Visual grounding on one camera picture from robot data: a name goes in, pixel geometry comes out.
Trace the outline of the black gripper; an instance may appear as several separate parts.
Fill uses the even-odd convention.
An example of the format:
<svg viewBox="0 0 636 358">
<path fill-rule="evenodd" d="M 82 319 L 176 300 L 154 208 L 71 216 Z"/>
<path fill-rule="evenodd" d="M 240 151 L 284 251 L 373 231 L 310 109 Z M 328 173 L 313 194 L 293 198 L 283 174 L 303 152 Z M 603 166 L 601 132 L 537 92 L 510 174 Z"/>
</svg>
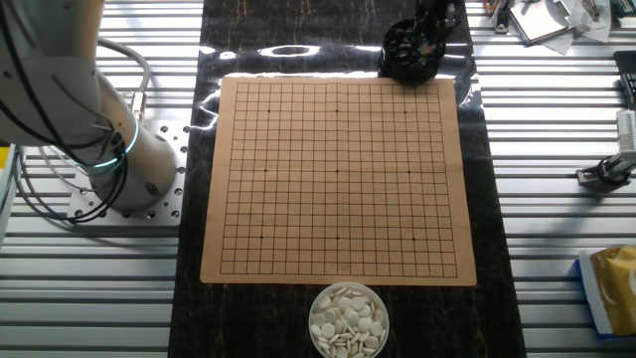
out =
<svg viewBox="0 0 636 358">
<path fill-rule="evenodd" d="M 421 56 L 431 56 L 437 43 L 445 43 L 458 20 L 457 0 L 417 0 L 414 7 L 414 33 Z"/>
</svg>

